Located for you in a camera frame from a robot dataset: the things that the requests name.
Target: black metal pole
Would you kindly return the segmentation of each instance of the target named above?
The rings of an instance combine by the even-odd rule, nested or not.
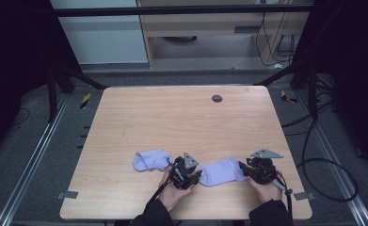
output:
[[[305,12],[327,7],[313,4],[299,5],[227,5],[227,6],[181,6],[181,7],[145,7],[145,8],[64,8],[53,10],[33,10],[32,13],[53,15],[56,17],[88,16],[127,16],[160,14],[200,14],[200,13],[252,13],[252,12]]]
[[[97,83],[97,82],[93,81],[92,79],[85,77],[83,74],[78,73],[78,72],[72,70],[71,68],[69,68],[65,65],[57,65],[57,66],[58,66],[59,69],[61,69],[64,72],[68,73],[69,75],[80,79],[81,81],[93,86],[96,89],[106,89],[106,88],[108,88],[108,86]]]

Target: wooden table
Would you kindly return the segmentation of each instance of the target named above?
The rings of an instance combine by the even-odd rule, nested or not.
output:
[[[222,96],[220,103],[213,95]],[[67,219],[130,219],[141,214],[163,172],[138,172],[134,155],[162,148],[189,152],[200,165],[230,156],[246,162],[267,148],[295,193],[304,190],[265,87],[140,87],[104,91],[60,215]],[[176,219],[246,219],[259,205],[247,182],[198,184],[171,212]],[[308,201],[293,198],[294,218],[310,218]]]

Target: cable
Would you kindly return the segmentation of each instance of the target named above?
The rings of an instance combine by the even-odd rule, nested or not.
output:
[[[263,65],[264,65],[264,66],[273,66],[273,65],[275,65],[275,64],[277,64],[277,63],[285,62],[285,60],[276,59],[276,58],[274,57],[273,53],[272,53],[271,44],[270,44],[270,42],[269,42],[268,36],[267,36],[267,34],[266,34],[266,29],[265,29],[265,12],[263,13],[263,19],[262,19],[262,21],[261,21],[260,29],[259,29],[259,31],[258,31],[258,33],[257,33],[257,36],[256,36],[256,49],[257,49],[257,51],[258,51],[258,53],[259,53],[260,57],[261,57],[261,52],[260,52],[260,49],[258,48],[258,36],[259,36],[259,34],[260,34],[260,32],[261,32],[261,29],[262,29],[262,28],[264,29],[264,34],[265,34],[266,43],[268,44],[269,54],[272,56],[272,58],[273,58],[274,60],[276,60],[276,62],[275,62],[275,63],[273,63],[273,64],[265,64],[265,63],[263,62],[263,59],[262,59],[261,61],[262,61]]]
[[[284,194],[285,194],[286,200],[287,200],[287,212],[289,213],[289,216],[290,216],[290,218],[293,221],[293,211],[292,211],[293,207],[292,207],[292,197],[291,197],[291,195],[293,193],[293,190],[287,188],[286,180],[284,179],[283,175],[279,171],[277,171],[277,170],[276,170],[276,173],[280,177],[277,177],[275,180],[278,181],[278,183],[281,186],[283,186],[283,188],[284,188],[283,190],[284,190]]]
[[[330,199],[332,201],[336,201],[336,202],[348,202],[353,200],[355,197],[357,197],[358,195],[358,184],[357,181],[354,179],[354,177],[351,175],[351,173],[345,169],[344,167],[342,167],[341,165],[339,165],[338,163],[335,163],[331,160],[325,159],[325,158],[310,158],[310,159],[305,159],[305,153],[306,153],[306,148],[307,148],[307,144],[308,144],[308,140],[311,134],[311,131],[313,129],[313,127],[316,125],[317,123],[317,119],[313,119],[312,120],[312,126],[310,126],[310,129],[307,133],[307,136],[305,138],[305,142],[304,142],[304,146],[303,146],[303,150],[302,150],[302,156],[301,156],[301,163],[298,164],[296,167],[303,167],[303,173],[304,173],[304,177],[306,178],[307,182],[310,184],[310,186],[315,189],[319,194],[321,194],[322,196],[326,197],[327,199]],[[340,198],[335,198],[332,197],[330,195],[328,195],[327,193],[324,193],[323,191],[321,191],[320,189],[318,189],[311,181],[311,179],[309,178],[307,171],[306,171],[306,163],[311,162],[311,161],[326,161],[329,162],[337,167],[339,167],[340,169],[342,169],[343,171],[345,171],[345,173],[347,173],[348,177],[350,178],[351,182],[353,183],[353,186],[355,187],[355,191],[354,194],[350,197],[350,198],[346,198],[346,199],[340,199]]]
[[[173,171],[175,171],[175,165],[171,164],[171,162],[169,161],[169,158],[167,158],[166,160],[167,160],[168,165],[172,167],[172,169],[169,172],[166,181],[161,186],[159,186],[156,192],[154,192],[153,196],[148,201],[148,203],[153,202],[157,198],[157,196],[160,195],[160,193],[164,190],[164,188],[166,188],[166,186],[171,183],[170,179],[172,177]]]
[[[285,134],[285,136],[289,137],[289,136],[303,135],[303,134],[307,134],[307,133],[308,133],[308,131],[305,131],[305,132],[294,133],[294,134]]]
[[[28,117],[30,117],[31,112],[27,108],[20,108],[20,109],[27,111],[27,116],[25,116],[25,118],[23,120],[21,120],[19,122],[16,122],[16,123],[12,124],[11,126],[15,126],[15,125],[21,124],[21,123],[25,122],[28,119]]]
[[[293,58],[295,57],[295,52],[296,52],[296,50],[294,50],[295,49],[295,36],[291,35],[289,50],[284,50],[284,51],[280,49],[283,38],[284,38],[284,35],[280,36],[280,41],[278,42],[278,47],[277,47],[277,53],[281,57],[286,57],[286,60],[285,60],[286,65],[289,66],[292,64]]]
[[[332,103],[333,103],[332,101],[329,101],[329,102],[327,102],[327,103],[325,103],[325,104],[321,105],[321,106],[317,109],[317,112],[320,112],[324,107],[326,107],[326,106],[328,106],[328,105],[331,105]],[[312,116],[312,114],[306,115],[306,116],[304,116],[304,117],[302,117],[302,118],[300,118],[300,119],[297,119],[297,120],[291,121],[291,122],[289,122],[289,123],[286,123],[286,124],[282,125],[281,127],[282,127],[282,128],[284,128],[284,127],[289,127],[289,126],[292,126],[292,125],[298,124],[298,123],[300,123],[300,122],[302,122],[302,121],[305,121],[307,118],[309,118],[309,117],[311,117],[311,116]]]

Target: sock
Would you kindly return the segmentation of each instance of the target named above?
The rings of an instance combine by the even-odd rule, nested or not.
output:
[[[167,159],[172,161],[170,153],[165,153],[163,149],[154,149],[141,153],[136,153],[134,156],[134,168],[138,171],[159,169],[165,170],[168,166]]]
[[[246,176],[243,175],[243,171],[239,168],[234,157],[206,164],[199,170],[203,170],[200,182],[204,186],[217,186],[231,181],[246,181]]]

